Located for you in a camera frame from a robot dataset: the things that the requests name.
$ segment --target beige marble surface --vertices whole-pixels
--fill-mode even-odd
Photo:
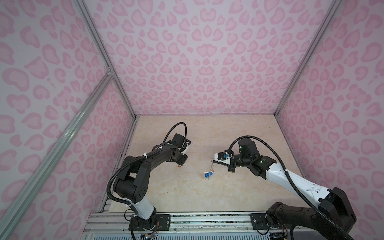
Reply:
[[[229,148],[237,137],[253,135],[267,142],[282,158],[287,169],[299,174],[288,145],[273,115],[242,116],[143,116],[140,117],[128,155],[139,156],[160,144],[169,129],[185,122],[187,139],[192,144],[182,167],[164,162],[151,172],[147,196],[158,212],[258,211],[267,210],[275,202],[306,206],[304,201],[286,189],[254,176],[248,168],[237,167],[235,173],[215,164],[209,181],[204,171],[211,166],[217,152]],[[184,135],[177,126],[170,134]],[[275,159],[264,145],[256,142],[261,155]],[[232,149],[238,154],[238,144]],[[112,202],[110,212],[124,212],[124,204]]]

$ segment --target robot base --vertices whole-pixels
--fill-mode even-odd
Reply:
[[[156,214],[156,208],[148,220],[142,219],[139,216],[132,217],[129,225],[129,230],[133,227],[133,231],[154,231],[157,228],[156,222],[159,222],[158,231],[169,231],[170,215]]]

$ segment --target metal tool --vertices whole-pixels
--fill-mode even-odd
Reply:
[[[204,172],[205,173],[205,177],[208,178],[209,180],[209,176],[213,175],[214,173],[214,165],[215,163],[213,162],[213,160],[211,160],[212,164],[211,164],[211,168],[209,170],[209,172]]]

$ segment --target pink wall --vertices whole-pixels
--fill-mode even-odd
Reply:
[[[110,83],[10,239],[78,239],[105,193],[130,122]]]
[[[137,114],[273,113],[331,0],[86,0]]]
[[[355,240],[384,235],[383,12],[346,1],[278,118],[309,179],[347,193]]]
[[[71,0],[0,6],[1,217],[106,69]]]

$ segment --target heart patterned wallpaper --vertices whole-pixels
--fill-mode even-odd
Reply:
[[[278,117],[309,179],[347,193],[355,240],[384,235],[383,12],[346,1]]]
[[[0,218],[106,73],[71,0],[0,3]]]
[[[331,0],[85,0],[136,114],[273,113]]]
[[[10,240],[80,239],[105,193],[130,123],[110,83]]]

